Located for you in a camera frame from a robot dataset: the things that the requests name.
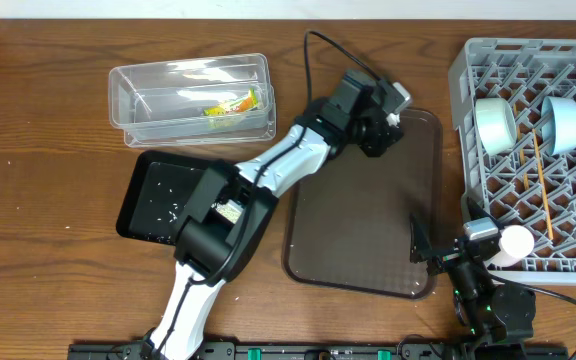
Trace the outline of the yellow snack wrapper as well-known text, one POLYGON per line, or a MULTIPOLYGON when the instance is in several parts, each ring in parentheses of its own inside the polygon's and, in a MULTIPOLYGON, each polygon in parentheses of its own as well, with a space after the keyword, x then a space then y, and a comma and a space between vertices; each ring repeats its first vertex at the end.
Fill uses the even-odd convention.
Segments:
POLYGON ((209 107, 203 110, 206 116, 220 116, 234 113, 244 113, 254 110, 258 107, 259 100, 255 91, 250 88, 245 96, 228 100, 216 106, 209 107))

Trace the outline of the pink white cup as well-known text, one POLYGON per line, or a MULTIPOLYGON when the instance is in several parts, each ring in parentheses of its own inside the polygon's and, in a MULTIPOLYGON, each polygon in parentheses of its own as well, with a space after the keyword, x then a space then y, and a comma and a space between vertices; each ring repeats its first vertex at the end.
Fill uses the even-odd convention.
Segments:
POLYGON ((504 268, 515 265, 533 252, 535 241, 526 227, 510 225, 502 230, 498 245, 499 252, 484 262, 486 266, 504 268))

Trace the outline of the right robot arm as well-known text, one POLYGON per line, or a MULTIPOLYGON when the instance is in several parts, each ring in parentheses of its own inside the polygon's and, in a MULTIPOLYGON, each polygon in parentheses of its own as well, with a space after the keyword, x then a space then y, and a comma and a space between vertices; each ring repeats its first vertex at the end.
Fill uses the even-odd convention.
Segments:
POLYGON ((443 249, 434 249, 421 223, 410 217, 410 261, 426 264, 430 276, 449 276, 455 311, 471 331, 461 343, 445 346, 441 357, 525 359, 523 341, 534 335, 535 294, 516 285, 493 283, 484 262, 501 253, 504 226, 473 200, 467 206, 472 220, 465 224, 464 235, 443 249))

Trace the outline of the light blue bowl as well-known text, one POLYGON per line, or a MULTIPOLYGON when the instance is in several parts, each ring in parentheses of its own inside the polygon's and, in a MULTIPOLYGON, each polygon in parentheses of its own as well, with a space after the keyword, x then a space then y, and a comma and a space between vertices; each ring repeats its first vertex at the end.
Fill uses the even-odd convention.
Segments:
POLYGON ((576 148, 576 102, 569 98, 548 96, 542 103, 542 116, 547 119, 541 134, 548 155, 560 155, 576 148))

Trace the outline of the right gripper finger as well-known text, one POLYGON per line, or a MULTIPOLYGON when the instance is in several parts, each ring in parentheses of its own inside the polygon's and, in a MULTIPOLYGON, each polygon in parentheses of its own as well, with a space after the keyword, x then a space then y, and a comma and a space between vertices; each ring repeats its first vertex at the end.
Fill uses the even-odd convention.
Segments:
POLYGON ((409 216, 409 220, 411 233, 410 261, 412 263, 428 261, 433 257, 433 249, 424 227, 413 214, 409 216))
POLYGON ((491 218, 491 215, 471 197, 466 198, 466 206, 469 221, 491 218))

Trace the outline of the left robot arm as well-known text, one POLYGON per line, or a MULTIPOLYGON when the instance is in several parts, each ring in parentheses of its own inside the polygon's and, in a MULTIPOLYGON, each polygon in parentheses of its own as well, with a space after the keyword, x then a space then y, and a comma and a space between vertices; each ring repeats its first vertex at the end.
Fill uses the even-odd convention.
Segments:
POLYGON ((348 70, 334 93, 310 101, 273 147, 246 162, 211 163, 173 226, 175 282, 141 358, 190 358, 219 291, 250 261, 279 198, 348 145, 368 157, 383 155, 402 137, 399 115, 411 101, 398 82, 348 70))

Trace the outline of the light green bowl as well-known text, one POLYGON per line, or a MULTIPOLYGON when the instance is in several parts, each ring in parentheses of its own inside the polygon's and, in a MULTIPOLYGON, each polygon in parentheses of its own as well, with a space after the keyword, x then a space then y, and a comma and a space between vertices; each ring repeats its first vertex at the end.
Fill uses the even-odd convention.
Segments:
POLYGON ((480 141, 489 155, 513 148, 517 129, 512 109, 505 99, 478 99, 475 103, 475 120, 480 141))

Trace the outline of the wooden chopstick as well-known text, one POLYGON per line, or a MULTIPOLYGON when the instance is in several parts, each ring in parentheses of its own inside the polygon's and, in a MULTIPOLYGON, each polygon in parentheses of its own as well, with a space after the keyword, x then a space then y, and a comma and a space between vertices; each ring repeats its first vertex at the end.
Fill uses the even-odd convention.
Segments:
MULTIPOLYGON (((512 110, 513 110, 513 115, 515 118, 517 118, 519 111, 517 110, 517 103, 512 105, 512 110)), ((516 131, 517 131, 517 141, 519 142, 522 139, 523 134, 521 133, 521 129, 520 126, 516 127, 516 131)), ((521 148, 519 150, 519 161, 520 161, 520 165, 524 166, 524 164, 526 163, 526 159, 525 159, 525 153, 524 153, 524 148, 521 148)), ((527 173, 523 174, 523 188, 524 190, 529 190, 530 187, 530 183, 528 180, 528 176, 527 173)))
POLYGON ((543 173, 542 157, 541 157, 541 152, 540 152, 540 148, 539 148, 539 142, 537 139, 536 129, 534 129, 534 128, 532 129, 532 134, 533 134, 534 153, 535 153, 535 158, 537 161, 538 178, 539 178, 539 183, 541 186, 542 204, 543 204, 543 209, 545 212, 547 237, 550 241, 552 241, 552 240, 554 240, 554 232, 553 232, 552 220, 551 220, 551 216, 550 216, 550 207, 549 207, 549 202, 548 202, 547 190, 546 190, 546 186, 545 186, 546 184, 545 184, 545 178, 544 178, 544 173, 543 173))

